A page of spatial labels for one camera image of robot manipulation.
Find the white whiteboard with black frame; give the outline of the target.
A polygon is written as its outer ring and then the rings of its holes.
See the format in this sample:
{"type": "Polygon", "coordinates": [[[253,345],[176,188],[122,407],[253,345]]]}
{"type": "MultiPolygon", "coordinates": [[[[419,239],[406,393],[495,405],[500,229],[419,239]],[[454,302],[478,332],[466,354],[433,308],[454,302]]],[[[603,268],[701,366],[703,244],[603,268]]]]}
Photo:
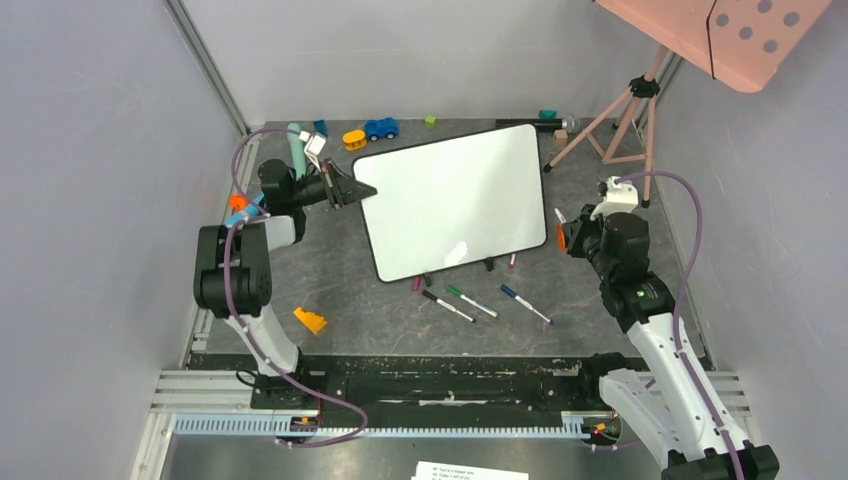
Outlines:
{"type": "Polygon", "coordinates": [[[544,245],[539,139],[529,124],[355,158],[377,278],[395,282],[544,245]]]}

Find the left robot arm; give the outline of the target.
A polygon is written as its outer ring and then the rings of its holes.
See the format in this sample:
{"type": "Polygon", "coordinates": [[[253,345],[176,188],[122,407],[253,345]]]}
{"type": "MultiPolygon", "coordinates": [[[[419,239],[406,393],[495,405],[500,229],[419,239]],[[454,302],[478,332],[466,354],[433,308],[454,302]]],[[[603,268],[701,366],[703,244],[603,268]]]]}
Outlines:
{"type": "Polygon", "coordinates": [[[256,362],[251,384],[258,407],[302,408],[316,397],[314,381],[299,366],[300,348],[287,336],[271,306],[270,254],[300,242],[306,208],[333,208],[377,195],[376,187],[322,160],[306,174],[280,159],[263,162],[256,208],[228,225],[198,232],[193,294],[197,305],[233,329],[256,362]]]}

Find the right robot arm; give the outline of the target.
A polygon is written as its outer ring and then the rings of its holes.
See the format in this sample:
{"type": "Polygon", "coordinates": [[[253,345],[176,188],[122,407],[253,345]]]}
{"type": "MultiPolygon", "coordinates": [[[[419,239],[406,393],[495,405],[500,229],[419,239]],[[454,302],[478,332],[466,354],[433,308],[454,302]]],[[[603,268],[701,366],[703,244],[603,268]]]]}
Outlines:
{"type": "Polygon", "coordinates": [[[565,228],[569,255],[589,262],[607,312],[637,348],[652,393],[620,353],[580,368],[577,392],[591,408],[619,413],[649,450],[663,479],[774,479],[780,463],[733,418],[691,347],[667,285],[649,269],[646,220],[587,204],[565,228]]]}

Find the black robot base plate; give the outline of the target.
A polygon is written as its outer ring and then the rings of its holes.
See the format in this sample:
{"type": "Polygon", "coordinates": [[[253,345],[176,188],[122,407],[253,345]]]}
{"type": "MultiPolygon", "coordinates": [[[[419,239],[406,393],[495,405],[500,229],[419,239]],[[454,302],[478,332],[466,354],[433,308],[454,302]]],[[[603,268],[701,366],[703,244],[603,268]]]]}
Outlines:
{"type": "Polygon", "coordinates": [[[293,378],[259,374],[257,410],[314,410],[321,427],[554,427],[563,414],[612,417],[587,365],[594,357],[305,355],[293,378]]]}

